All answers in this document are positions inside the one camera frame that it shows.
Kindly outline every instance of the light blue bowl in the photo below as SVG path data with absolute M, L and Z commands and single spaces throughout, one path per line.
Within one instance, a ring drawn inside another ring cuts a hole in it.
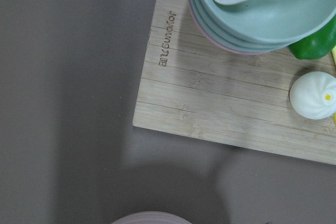
M 234 43 L 238 46 L 246 47 L 249 49 L 258 49 L 258 50 L 267 50 L 267 51 L 273 51 L 276 49 L 280 49 L 283 47 L 288 46 L 290 43 L 285 43 L 285 44 L 258 44 L 258 43 L 253 43 L 250 41 L 245 41 L 242 39 L 239 39 L 227 31 L 223 30 L 221 27 L 219 27 L 211 17 L 207 14 L 206 10 L 204 9 L 201 0 L 193 0 L 196 8 L 199 12 L 199 14 L 202 16 L 204 19 L 204 22 L 207 23 L 207 25 L 212 29 L 215 33 L 217 33 L 219 36 L 221 36 L 224 40 L 227 40 L 231 43 Z
M 189 3 L 190 3 L 190 8 L 191 8 L 191 14 L 195 20 L 195 23 L 199 26 L 199 28 L 201 29 L 201 32 L 215 45 L 222 47 L 225 50 L 235 52 L 237 54 L 243 54 L 243 55 L 256 55 L 256 54 L 262 54 L 265 52 L 269 52 L 269 50 L 256 50 L 256 49 L 241 47 L 241 46 L 238 46 L 234 43 L 231 43 L 223 39 L 221 36 L 215 33 L 204 21 L 204 19 L 198 12 L 198 9 L 196 7 L 194 0 L 189 0 Z
M 222 29 L 261 44 L 298 41 L 322 28 L 336 14 L 336 0 L 248 0 L 232 6 L 201 1 Z

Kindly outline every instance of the mint green bowl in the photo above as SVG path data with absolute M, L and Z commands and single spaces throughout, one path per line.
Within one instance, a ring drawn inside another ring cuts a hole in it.
M 242 40 L 293 43 L 323 27 L 336 14 L 336 0 L 248 0 L 224 6 L 201 0 L 223 30 Z

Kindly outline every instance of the green vegetable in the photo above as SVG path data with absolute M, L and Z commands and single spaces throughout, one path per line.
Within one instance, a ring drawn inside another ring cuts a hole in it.
M 319 59 L 336 46 L 336 15 L 320 30 L 289 45 L 298 59 Z

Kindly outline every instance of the gray table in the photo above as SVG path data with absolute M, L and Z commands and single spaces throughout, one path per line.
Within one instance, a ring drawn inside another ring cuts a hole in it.
M 0 0 L 0 223 L 336 221 L 336 166 L 134 128 L 155 0 Z

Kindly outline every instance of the wooden cutting board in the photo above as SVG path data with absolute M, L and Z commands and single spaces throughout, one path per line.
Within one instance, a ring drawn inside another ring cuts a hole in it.
M 187 0 L 156 0 L 133 125 L 336 164 L 334 118 L 305 119 L 289 102 L 293 82 L 311 71 L 336 76 L 331 54 L 237 55 L 202 35 Z

